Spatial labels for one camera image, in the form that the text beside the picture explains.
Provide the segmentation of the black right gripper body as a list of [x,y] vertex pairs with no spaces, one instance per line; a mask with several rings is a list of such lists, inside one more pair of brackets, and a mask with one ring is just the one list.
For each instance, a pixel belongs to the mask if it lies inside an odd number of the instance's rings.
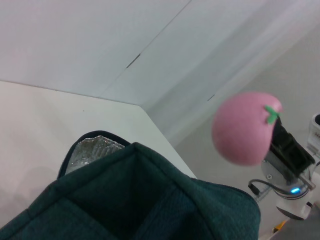
[[314,187],[313,157],[295,139],[273,139],[261,164],[268,183],[275,187]]

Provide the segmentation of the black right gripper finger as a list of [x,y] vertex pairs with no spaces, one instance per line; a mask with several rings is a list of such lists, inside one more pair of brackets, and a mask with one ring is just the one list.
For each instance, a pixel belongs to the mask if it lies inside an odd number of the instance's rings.
[[289,151],[292,150],[294,146],[295,140],[293,135],[287,132],[282,125],[281,119],[277,118],[274,124],[269,150]]

